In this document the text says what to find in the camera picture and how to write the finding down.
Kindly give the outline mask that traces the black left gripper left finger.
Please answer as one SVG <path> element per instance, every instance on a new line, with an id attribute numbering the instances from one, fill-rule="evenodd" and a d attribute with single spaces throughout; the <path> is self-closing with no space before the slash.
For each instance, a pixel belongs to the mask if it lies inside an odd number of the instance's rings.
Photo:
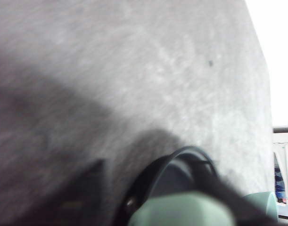
<path id="1" fill-rule="evenodd" d="M 86 167 L 56 196 L 53 223 L 57 226 L 91 226 L 102 203 L 106 160 Z"/>

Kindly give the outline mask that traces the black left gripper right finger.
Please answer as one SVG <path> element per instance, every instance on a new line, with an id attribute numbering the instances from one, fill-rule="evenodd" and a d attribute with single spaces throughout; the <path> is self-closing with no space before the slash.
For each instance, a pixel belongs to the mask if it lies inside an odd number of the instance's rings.
<path id="1" fill-rule="evenodd" d="M 206 153 L 194 153 L 191 163 L 198 191 L 227 206 L 238 226 L 280 226 L 255 205 L 224 184 Z"/>

